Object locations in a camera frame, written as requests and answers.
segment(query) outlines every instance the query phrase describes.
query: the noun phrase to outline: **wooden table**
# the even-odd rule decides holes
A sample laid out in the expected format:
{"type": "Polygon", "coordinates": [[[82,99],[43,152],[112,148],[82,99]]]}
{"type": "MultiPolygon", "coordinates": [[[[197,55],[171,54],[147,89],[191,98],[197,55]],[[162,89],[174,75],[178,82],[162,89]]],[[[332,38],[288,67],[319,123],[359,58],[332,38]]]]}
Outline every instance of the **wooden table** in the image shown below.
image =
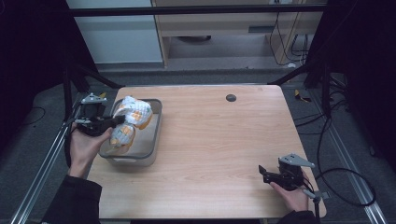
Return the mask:
{"type": "MultiPolygon", "coordinates": [[[[278,173],[277,158],[291,152],[306,158],[278,86],[131,87],[120,89],[117,99],[131,94],[163,103],[157,159],[149,167],[119,167],[96,157],[88,179],[103,186],[100,218],[287,213],[258,170],[260,164],[278,173]],[[236,101],[228,102],[228,94],[236,101]]],[[[311,170],[304,170],[317,189],[311,170]]],[[[323,203],[320,213],[326,213],[323,203]]]]}

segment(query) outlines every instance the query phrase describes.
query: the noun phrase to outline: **black metal pole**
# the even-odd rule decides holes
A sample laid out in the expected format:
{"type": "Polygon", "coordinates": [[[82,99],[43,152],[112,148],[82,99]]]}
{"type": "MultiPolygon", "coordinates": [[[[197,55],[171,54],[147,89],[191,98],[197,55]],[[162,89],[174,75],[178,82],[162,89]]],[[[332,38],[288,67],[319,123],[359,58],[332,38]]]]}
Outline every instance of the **black metal pole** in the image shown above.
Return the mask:
{"type": "Polygon", "coordinates": [[[142,16],[176,14],[219,14],[219,13],[258,13],[258,12],[315,12],[342,9],[341,5],[326,4],[286,4],[286,5],[235,5],[235,6],[192,6],[192,7],[117,7],[117,8],[77,8],[48,10],[52,16],[104,17],[142,16]]]}

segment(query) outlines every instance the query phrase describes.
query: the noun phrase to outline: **gray plastic container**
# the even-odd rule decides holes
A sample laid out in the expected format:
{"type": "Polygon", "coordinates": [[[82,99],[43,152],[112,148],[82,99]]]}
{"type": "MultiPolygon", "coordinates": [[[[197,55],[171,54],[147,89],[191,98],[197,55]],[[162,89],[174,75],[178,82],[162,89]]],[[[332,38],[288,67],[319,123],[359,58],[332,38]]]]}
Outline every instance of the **gray plastic container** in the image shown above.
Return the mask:
{"type": "MultiPolygon", "coordinates": [[[[153,112],[148,126],[136,129],[134,142],[126,153],[120,154],[110,148],[109,140],[105,141],[99,151],[99,155],[113,165],[150,166],[157,156],[157,143],[160,136],[163,104],[157,99],[140,99],[151,105],[153,112]]],[[[118,100],[111,109],[111,114],[118,109],[121,100],[118,100]]]]}

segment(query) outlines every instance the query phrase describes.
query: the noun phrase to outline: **gray carpet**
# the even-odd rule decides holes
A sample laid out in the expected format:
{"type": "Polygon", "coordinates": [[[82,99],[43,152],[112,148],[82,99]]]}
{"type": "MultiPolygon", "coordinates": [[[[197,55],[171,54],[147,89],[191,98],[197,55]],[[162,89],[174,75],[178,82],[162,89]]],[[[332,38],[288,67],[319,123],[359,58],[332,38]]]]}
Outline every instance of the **gray carpet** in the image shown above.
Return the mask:
{"type": "MultiPolygon", "coordinates": [[[[183,85],[183,84],[232,84],[232,83],[266,83],[275,80],[277,77],[287,74],[289,70],[265,70],[265,69],[233,69],[233,70],[212,70],[212,71],[173,71],[173,72],[139,72],[135,74],[118,73],[104,74],[110,79],[125,85],[183,85]]],[[[108,105],[113,103],[116,95],[115,90],[90,79],[93,92],[107,92],[108,105]]],[[[318,109],[314,103],[307,103],[294,98],[294,85],[291,83],[284,87],[286,100],[290,112],[294,119],[307,115],[317,114],[318,109]]],[[[310,93],[301,90],[308,97],[310,93]]],[[[0,219],[5,220],[12,217],[18,205],[29,189],[41,162],[50,148],[55,134],[62,124],[64,116],[64,101],[62,86],[56,86],[47,91],[43,91],[35,98],[34,106],[45,109],[32,109],[26,122],[34,122],[20,127],[19,132],[12,138],[8,146],[8,154],[0,162],[0,219]]],[[[345,110],[344,106],[332,112],[332,124],[341,134],[343,141],[352,155],[353,160],[358,164],[359,169],[375,186],[377,192],[377,202],[382,209],[388,223],[396,223],[395,204],[396,199],[393,190],[396,188],[396,174],[394,174],[388,164],[379,158],[370,156],[367,143],[355,123],[352,115],[345,110]]],[[[301,123],[312,118],[296,120],[301,123]]],[[[323,120],[311,123],[298,128],[300,137],[304,145],[304,150],[308,159],[316,162],[318,146],[318,134],[323,125],[323,120]]],[[[339,160],[335,152],[333,143],[327,133],[324,135],[322,148],[320,150],[320,160],[322,169],[341,167],[343,163],[339,160]]],[[[40,219],[50,201],[60,185],[66,173],[64,154],[58,159],[49,174],[49,178],[40,193],[37,203],[32,210],[30,219],[40,219]]],[[[343,174],[331,174],[327,177],[329,182],[346,195],[350,200],[358,202],[355,190],[349,183],[349,179],[343,174]]],[[[328,188],[318,181],[319,189],[329,191],[328,188]]],[[[330,192],[332,197],[325,200],[328,210],[327,216],[322,219],[322,223],[371,223],[363,208],[349,205],[330,192]]]]}

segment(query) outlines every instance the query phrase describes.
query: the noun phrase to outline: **white cabinet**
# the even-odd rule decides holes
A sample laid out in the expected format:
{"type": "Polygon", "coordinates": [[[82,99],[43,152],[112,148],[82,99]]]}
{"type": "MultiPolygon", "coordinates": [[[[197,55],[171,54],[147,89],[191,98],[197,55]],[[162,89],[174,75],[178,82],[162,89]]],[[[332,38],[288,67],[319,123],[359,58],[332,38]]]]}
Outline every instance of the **white cabinet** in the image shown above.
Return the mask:
{"type": "MultiPolygon", "coordinates": [[[[150,0],[67,0],[67,4],[70,8],[151,7],[150,0]]],[[[153,16],[76,17],[76,22],[98,67],[163,62],[153,16]]]]}

